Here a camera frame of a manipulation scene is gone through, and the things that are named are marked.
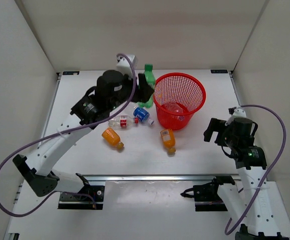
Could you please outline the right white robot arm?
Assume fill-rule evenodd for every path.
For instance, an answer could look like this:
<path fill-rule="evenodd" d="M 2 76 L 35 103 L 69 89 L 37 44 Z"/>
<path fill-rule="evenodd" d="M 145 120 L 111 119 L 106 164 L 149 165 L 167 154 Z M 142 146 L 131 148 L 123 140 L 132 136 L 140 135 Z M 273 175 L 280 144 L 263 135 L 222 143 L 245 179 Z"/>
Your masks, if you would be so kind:
<path fill-rule="evenodd" d="M 257 123 L 245 117 L 236 117 L 231 123 L 212 118 L 204 141 L 209 142 L 216 132 L 215 143 L 230 148 L 231 152 L 225 155 L 235 161 L 242 189 L 236 189 L 232 177 L 222 175 L 186 189 L 181 196 L 193 198 L 197 212 L 228 211 L 230 220 L 225 234 L 234 233 L 236 240 L 285 240 L 270 205 L 265 154 L 254 145 L 257 128 Z"/>

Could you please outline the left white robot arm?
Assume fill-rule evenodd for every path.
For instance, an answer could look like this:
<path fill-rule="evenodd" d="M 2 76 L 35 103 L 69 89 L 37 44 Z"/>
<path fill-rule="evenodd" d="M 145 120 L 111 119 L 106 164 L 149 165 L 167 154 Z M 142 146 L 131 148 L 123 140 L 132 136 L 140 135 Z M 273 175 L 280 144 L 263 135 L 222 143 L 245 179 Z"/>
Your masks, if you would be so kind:
<path fill-rule="evenodd" d="M 58 192 L 70 192 L 78 200 L 89 196 L 87 180 L 79 173 L 71 174 L 55 170 L 57 161 L 98 123 L 109 117 L 110 112 L 127 101 L 146 102 L 154 93 L 143 73 L 133 84 L 128 75 L 107 70 L 97 79 L 85 95 L 71 108 L 69 116 L 58 128 L 60 135 L 44 141 L 28 155 L 16 155 L 13 163 L 38 197 Z"/>

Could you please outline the green soda bottle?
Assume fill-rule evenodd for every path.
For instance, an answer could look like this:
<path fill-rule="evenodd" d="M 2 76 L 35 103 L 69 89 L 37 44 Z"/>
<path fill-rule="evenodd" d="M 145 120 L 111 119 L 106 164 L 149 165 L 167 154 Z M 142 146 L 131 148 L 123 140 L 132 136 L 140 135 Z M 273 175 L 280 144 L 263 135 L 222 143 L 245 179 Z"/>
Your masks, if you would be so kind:
<path fill-rule="evenodd" d="M 155 89 L 155 84 L 156 84 L 156 78 L 153 74 L 153 65 L 152 64 L 145 64 L 144 66 L 144 75 L 146 77 L 146 81 L 147 83 L 153 88 Z M 143 103 L 143 102 L 138 102 L 138 106 L 142 107 L 142 108 L 151 108 L 153 106 L 153 94 L 150 97 L 150 99 Z"/>

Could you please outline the clear ribbed water bottle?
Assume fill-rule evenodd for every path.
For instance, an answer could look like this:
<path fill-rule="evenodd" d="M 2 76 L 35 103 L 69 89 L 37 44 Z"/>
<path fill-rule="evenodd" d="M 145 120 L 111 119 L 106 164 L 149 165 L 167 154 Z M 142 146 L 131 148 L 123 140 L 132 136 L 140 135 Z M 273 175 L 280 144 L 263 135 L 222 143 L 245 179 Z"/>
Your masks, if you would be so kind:
<path fill-rule="evenodd" d="M 184 113 L 183 111 L 183 108 L 178 104 L 176 103 L 175 101 L 173 100 L 169 100 L 169 101 L 166 101 L 163 105 L 165 107 L 166 110 L 174 113 L 171 115 L 171 117 L 175 120 L 178 120 L 178 121 L 183 121 L 184 120 L 184 116 L 183 115 L 175 115 L 175 114 L 182 114 Z"/>

